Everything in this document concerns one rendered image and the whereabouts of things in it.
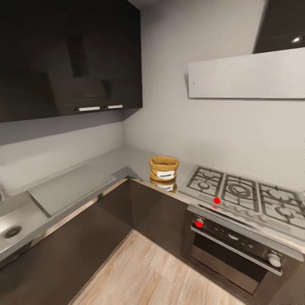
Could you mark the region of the popcorn bag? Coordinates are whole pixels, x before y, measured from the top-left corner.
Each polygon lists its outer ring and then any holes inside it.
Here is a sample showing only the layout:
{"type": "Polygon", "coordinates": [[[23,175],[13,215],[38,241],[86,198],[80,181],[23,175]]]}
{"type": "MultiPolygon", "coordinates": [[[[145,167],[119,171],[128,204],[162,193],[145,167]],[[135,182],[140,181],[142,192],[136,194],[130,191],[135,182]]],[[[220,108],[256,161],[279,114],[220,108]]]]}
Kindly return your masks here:
{"type": "Polygon", "coordinates": [[[150,178],[156,181],[171,181],[177,176],[179,161],[168,156],[151,157],[149,161],[151,167],[150,178]]]}

